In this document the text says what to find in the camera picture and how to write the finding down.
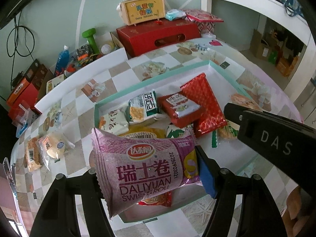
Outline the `orange wafer snack packet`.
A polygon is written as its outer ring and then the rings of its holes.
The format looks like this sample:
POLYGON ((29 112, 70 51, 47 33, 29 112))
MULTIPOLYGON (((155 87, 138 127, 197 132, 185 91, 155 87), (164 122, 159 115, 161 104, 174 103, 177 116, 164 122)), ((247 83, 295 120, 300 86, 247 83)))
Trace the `orange wafer snack packet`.
POLYGON ((37 137, 34 137, 27 141, 25 156, 29 172, 38 170, 42 166, 37 137))

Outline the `round cake clear packet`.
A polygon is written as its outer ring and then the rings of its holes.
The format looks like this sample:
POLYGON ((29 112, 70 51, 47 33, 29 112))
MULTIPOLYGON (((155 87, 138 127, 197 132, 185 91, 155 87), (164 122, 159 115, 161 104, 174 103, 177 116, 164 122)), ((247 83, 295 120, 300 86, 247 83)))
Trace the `round cake clear packet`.
POLYGON ((37 140, 38 147, 44 165, 50 170, 50 161, 57 161, 64 157, 65 153, 75 148, 61 131, 49 132, 37 140))

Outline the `pink swiss roll packet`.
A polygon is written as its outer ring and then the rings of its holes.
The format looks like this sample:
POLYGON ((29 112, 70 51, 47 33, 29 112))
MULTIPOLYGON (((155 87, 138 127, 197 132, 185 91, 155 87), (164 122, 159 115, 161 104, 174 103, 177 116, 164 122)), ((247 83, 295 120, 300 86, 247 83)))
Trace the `pink swiss roll packet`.
POLYGON ((114 217, 143 199, 200 180, 193 130, 178 138, 136 139, 92 129, 97 180, 114 217))

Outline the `brown milk biscuit packet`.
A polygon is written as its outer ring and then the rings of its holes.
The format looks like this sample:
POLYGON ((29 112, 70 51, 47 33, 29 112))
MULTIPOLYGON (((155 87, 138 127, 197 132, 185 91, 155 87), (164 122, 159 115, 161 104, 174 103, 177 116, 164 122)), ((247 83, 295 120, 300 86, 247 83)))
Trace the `brown milk biscuit packet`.
POLYGON ((182 91, 157 98, 159 106, 170 117, 171 122, 183 128, 197 121, 204 108, 185 96, 182 91))

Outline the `white walnut cake packet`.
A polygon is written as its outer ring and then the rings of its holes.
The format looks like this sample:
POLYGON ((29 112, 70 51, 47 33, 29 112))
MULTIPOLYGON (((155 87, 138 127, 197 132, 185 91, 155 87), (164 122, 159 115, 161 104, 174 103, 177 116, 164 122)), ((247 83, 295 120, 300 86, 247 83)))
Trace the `white walnut cake packet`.
POLYGON ((129 123, 126 120, 125 113, 117 109, 101 116, 99 129, 114 135, 121 135, 129 130, 129 123))

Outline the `white teal-rimmed tray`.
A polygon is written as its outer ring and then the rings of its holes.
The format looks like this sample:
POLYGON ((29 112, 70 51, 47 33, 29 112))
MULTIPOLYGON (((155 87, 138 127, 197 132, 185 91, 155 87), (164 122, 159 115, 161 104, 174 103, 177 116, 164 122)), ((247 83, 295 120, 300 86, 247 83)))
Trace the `white teal-rimmed tray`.
POLYGON ((201 62, 142 81, 98 102, 93 134, 114 139, 96 151, 111 216, 133 223, 161 216, 205 196, 195 146, 234 172, 256 153, 238 139, 220 139, 224 107, 246 96, 239 72, 201 62))

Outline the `red popcorn snack packet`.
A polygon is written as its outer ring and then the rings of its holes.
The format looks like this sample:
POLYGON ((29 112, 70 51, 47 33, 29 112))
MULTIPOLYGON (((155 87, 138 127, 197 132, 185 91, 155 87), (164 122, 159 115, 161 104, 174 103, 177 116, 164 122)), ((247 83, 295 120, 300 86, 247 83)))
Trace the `red popcorn snack packet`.
POLYGON ((143 199, 137 205, 170 207, 172 205, 172 192, 157 195, 152 198, 143 199))

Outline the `clear plastic box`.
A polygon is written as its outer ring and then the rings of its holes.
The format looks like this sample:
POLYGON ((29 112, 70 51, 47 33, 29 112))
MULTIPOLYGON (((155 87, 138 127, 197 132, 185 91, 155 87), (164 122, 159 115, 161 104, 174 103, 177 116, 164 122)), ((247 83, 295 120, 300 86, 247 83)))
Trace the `clear plastic box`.
POLYGON ((32 109, 26 101, 21 101, 18 107, 13 110, 12 124, 17 128, 16 138, 20 138, 39 115, 40 113, 36 109, 32 109))

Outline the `red patterned snack packet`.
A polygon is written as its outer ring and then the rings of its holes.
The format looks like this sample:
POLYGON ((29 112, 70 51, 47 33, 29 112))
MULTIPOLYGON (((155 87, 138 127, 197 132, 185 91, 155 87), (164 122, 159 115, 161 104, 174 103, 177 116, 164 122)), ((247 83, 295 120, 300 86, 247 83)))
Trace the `red patterned snack packet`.
POLYGON ((193 123, 196 138, 227 126, 224 114, 206 79, 201 73, 181 86, 184 95, 204 109, 202 116, 193 123))

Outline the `green seaweed snack packet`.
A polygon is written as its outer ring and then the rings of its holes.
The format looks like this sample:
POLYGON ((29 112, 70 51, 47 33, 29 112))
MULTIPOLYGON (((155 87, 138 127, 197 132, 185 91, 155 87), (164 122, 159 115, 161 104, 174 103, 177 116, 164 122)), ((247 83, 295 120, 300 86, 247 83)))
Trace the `green seaweed snack packet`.
POLYGON ((183 136, 186 137, 189 135, 195 138, 192 124, 189 124, 188 126, 180 128, 170 123, 166 129, 166 137, 170 139, 179 138, 183 136))

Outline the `orange red stacked boxes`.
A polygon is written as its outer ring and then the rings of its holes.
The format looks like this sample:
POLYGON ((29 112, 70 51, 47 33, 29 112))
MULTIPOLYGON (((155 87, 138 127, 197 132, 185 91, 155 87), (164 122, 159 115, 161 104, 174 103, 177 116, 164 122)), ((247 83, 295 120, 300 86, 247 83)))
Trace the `orange red stacked boxes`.
POLYGON ((7 105, 9 106, 8 116, 12 120, 22 112, 20 104, 26 106, 27 109, 30 108, 32 110, 35 108, 40 88, 47 73, 48 69, 37 59, 32 62, 7 99, 7 105))

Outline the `green white cracker packet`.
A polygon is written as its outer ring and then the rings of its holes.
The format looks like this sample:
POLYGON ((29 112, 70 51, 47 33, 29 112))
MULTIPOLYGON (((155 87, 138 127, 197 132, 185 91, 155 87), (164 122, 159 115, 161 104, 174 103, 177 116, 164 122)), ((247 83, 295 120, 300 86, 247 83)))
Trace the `green white cracker packet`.
POLYGON ((126 115, 130 124, 158 120, 160 114, 155 90, 137 95, 128 101, 126 115))

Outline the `blue liquid bottle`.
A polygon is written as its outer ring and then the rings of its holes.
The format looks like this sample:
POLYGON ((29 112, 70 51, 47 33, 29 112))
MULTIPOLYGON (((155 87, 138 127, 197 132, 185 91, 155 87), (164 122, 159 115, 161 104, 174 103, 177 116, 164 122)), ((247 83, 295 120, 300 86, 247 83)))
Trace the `blue liquid bottle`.
POLYGON ((69 60, 70 60, 69 47, 67 45, 64 45, 64 48, 59 53, 59 56, 56 62, 54 76, 59 76, 64 73, 69 63, 69 60))

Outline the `blue tissue pack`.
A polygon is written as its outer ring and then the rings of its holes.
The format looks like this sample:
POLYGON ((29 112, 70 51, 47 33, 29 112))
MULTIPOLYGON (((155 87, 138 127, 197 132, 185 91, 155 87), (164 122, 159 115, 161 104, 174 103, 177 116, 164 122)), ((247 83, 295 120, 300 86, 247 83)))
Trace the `blue tissue pack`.
POLYGON ((177 19, 185 19, 186 13, 183 10, 171 9, 166 12, 165 18, 169 21, 174 21, 177 19))

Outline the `cardboard box of toys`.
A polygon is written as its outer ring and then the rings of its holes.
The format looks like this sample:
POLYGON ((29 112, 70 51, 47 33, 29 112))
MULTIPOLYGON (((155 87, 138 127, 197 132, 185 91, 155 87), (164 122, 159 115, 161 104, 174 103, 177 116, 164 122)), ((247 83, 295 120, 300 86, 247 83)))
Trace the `cardboard box of toys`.
POLYGON ((127 60, 124 46, 113 33, 94 36, 99 53, 93 52, 87 43, 70 54, 70 61, 61 73, 52 75, 47 73, 38 94, 37 102, 48 96, 61 85, 55 95, 67 94, 92 76, 127 60))

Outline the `large red gift box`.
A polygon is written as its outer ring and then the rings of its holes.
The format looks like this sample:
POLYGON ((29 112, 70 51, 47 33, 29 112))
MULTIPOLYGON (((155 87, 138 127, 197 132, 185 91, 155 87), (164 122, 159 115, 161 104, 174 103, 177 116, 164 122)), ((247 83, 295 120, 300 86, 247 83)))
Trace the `large red gift box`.
POLYGON ((118 38, 131 57, 171 44, 200 38, 198 26, 185 19, 152 20, 116 29, 118 38))

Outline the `green dumbbell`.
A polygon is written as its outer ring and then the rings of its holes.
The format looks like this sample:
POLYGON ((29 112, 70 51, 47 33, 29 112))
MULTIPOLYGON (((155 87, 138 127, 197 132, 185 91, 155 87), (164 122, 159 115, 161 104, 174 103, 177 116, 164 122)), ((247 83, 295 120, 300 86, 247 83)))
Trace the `green dumbbell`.
POLYGON ((84 32, 82 32, 82 37, 87 39, 90 47, 92 48, 92 51, 94 54, 99 54, 99 48, 98 45, 96 44, 96 41, 94 39, 94 34, 96 33, 96 29, 95 28, 90 28, 84 32))

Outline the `yellow wooden handbag box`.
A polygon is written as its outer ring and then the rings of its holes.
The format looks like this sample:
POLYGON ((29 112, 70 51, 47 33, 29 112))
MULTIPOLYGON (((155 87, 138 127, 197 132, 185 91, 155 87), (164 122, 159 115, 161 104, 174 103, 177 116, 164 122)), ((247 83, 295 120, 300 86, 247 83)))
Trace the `yellow wooden handbag box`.
POLYGON ((131 26, 165 17, 165 0, 123 0, 117 12, 124 24, 131 26))

